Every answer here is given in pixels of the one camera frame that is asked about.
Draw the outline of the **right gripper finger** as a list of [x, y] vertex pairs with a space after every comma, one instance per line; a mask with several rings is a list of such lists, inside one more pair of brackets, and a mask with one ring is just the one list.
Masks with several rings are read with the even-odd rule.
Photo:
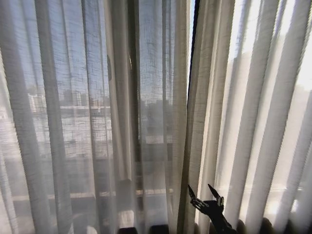
[[190, 203], [196, 209], [198, 209], [198, 210], [207, 210], [208, 209], [208, 207], [209, 207], [208, 204], [196, 197], [194, 191], [192, 190], [192, 188], [189, 184], [188, 184], [188, 191], [189, 191], [189, 196], [191, 199]]
[[208, 187], [213, 195], [213, 197], [216, 199], [217, 205], [221, 208], [224, 207], [224, 197], [220, 196], [219, 193], [215, 188], [213, 188], [210, 184], [208, 184]]

